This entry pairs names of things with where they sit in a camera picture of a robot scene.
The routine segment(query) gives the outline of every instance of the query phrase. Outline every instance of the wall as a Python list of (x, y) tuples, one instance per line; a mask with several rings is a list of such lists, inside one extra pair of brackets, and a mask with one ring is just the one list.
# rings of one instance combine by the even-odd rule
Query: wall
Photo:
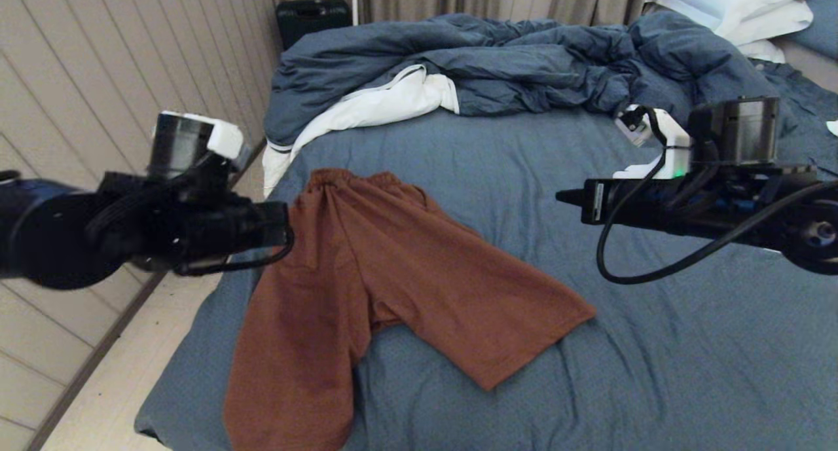
[[(156, 114), (239, 124), (251, 144), (278, 57), (273, 0), (0, 0), (0, 170), (94, 189), (143, 173)], [(50, 292), (0, 282), (0, 448), (21, 449), (149, 276)]]

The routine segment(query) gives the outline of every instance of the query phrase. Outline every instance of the elastic waistband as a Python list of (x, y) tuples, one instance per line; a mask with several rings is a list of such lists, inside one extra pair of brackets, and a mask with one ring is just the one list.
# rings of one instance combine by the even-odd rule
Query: elastic waistband
[(312, 171), (311, 177), (309, 177), (308, 180), (308, 185), (306, 185), (306, 191), (317, 189), (322, 186), (343, 186), (356, 179), (363, 180), (370, 185), (378, 186), (380, 188), (402, 184), (401, 180), (389, 171), (373, 174), (369, 177), (360, 177), (355, 176), (350, 170), (343, 170), (343, 168), (323, 168), (322, 170)]

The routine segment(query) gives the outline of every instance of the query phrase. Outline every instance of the floor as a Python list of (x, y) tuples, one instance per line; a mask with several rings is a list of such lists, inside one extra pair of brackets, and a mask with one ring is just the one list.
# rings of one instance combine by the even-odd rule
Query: floor
[[(263, 200), (261, 156), (234, 189), (252, 200)], [(134, 416), (219, 279), (221, 275), (168, 274), (102, 359), (42, 449), (165, 451), (156, 440), (134, 433)]]

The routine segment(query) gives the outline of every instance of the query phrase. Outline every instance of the blue comforter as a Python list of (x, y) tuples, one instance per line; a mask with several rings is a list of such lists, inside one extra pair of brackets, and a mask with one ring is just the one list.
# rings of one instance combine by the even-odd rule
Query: blue comforter
[[(387, 126), (333, 132), (300, 153), (272, 198), (293, 200), (315, 168), (348, 168), (364, 176), (392, 171), (428, 191), (449, 215), (489, 242), (577, 290), (598, 316), (491, 392), (409, 329), (386, 329), (354, 371), (355, 420), (346, 449), (834, 448), (835, 278), (805, 272), (773, 252), (731, 245), (662, 281), (611, 284), (594, 262), (599, 228), (582, 225), (578, 207), (557, 203), (554, 193), (650, 161), (657, 153), (635, 149), (605, 114), (606, 103), (626, 99), (605, 96), (620, 86), (629, 99), (666, 107), (679, 118), (697, 102), (779, 94), (780, 154), (794, 161), (816, 158), (833, 170), (838, 139), (823, 121), (838, 118), (838, 96), (811, 88), (788, 66), (755, 67), (733, 46), (672, 14), (641, 18), (628, 29), (495, 24), (464, 16), (429, 24), (422, 27), (437, 27), (440, 46), (453, 40), (455, 34), (443, 33), (452, 28), (472, 45), (593, 37), (590, 46), (562, 45), (569, 73), (577, 73), (575, 66), (579, 75), (569, 82), (580, 87), (556, 92), (602, 90), (602, 96), (583, 91), (575, 108), (534, 107), (544, 111), (538, 114), (457, 117), (435, 111)], [(398, 30), (395, 24), (382, 27)], [(306, 37), (300, 48), (283, 55), (274, 84), (301, 84), (294, 73), (316, 78), (306, 64), (320, 60), (356, 63), (363, 76), (344, 74), (350, 82), (343, 83), (337, 73), (321, 70), (310, 93), (303, 87), (275, 90), (266, 117), (272, 138), (292, 141), (312, 112), (329, 105), (327, 96), (385, 79), (378, 73), (387, 75), (409, 61), (381, 49), (412, 46), (415, 54), (409, 55), (428, 56), (404, 35), (381, 37), (380, 48), (371, 49), (378, 42), (365, 39), (362, 31), (368, 29), (357, 30), (357, 46), (345, 54), (324, 52), (315, 60), (302, 52), (330, 49), (337, 40), (330, 31)], [(603, 49), (616, 57), (624, 50), (628, 58), (589, 60), (597, 43), (609, 43)], [(362, 63), (377, 63), (379, 55), (386, 57), (382, 63), (389, 60), (386, 66), (367, 72)], [(434, 60), (436, 66), (450, 63)], [(519, 102), (522, 109), (530, 100), (521, 93), (551, 92), (526, 81), (486, 79), (486, 88), (479, 79), (468, 79), (476, 80), (466, 83), (475, 93), (506, 90), (508, 102)], [(586, 85), (587, 79), (597, 85)], [(600, 79), (616, 84), (599, 86)], [(458, 82), (460, 89), (466, 84)], [(329, 91), (332, 86), (339, 90)], [(497, 96), (480, 94), (485, 102)], [(563, 103), (560, 107), (571, 106)], [(608, 265), (619, 274), (646, 272), (703, 243), (619, 227), (608, 246)], [(137, 415), (138, 431), (177, 451), (230, 449), (222, 404), (236, 335), (258, 278), (255, 271), (224, 276)]]

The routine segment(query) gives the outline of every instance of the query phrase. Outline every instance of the bed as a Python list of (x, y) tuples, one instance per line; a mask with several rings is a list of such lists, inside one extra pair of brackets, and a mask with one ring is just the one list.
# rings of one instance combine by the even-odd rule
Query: bed
[[(786, 64), (749, 62), (683, 16), (665, 12), (640, 21), (647, 33), (668, 37), (656, 46), (673, 67), (688, 70), (701, 62), (707, 48), (701, 41), (724, 52), (724, 61), (704, 70), (718, 75), (700, 87), (695, 81), (701, 73), (670, 70), (667, 76), (635, 63), (641, 78), (631, 82), (632, 100), (664, 106), (683, 120), (701, 99), (780, 96), (779, 158), (811, 158), (838, 170), (838, 137), (825, 125), (838, 118), (838, 96)], [(320, 34), (301, 43), (335, 40)], [(657, 70), (666, 68), (658, 64)], [(287, 116), (272, 100), (269, 133), (282, 132), (272, 122)], [(599, 276), (599, 228), (582, 225), (578, 207), (556, 202), (554, 194), (650, 161), (658, 152), (638, 149), (611, 114), (586, 105), (472, 117), (440, 109), (330, 132), (309, 143), (270, 198), (293, 201), (317, 168), (347, 168), (360, 176), (392, 171), (598, 310), (491, 392), (404, 326), (375, 335), (354, 371), (354, 424), (344, 449), (835, 446), (835, 278), (741, 245), (649, 284), (619, 286)], [(647, 272), (703, 243), (620, 227), (611, 235), (608, 264), (613, 272)], [(222, 405), (236, 335), (259, 275), (225, 274), (138, 413), (137, 432), (177, 451), (230, 449)]]

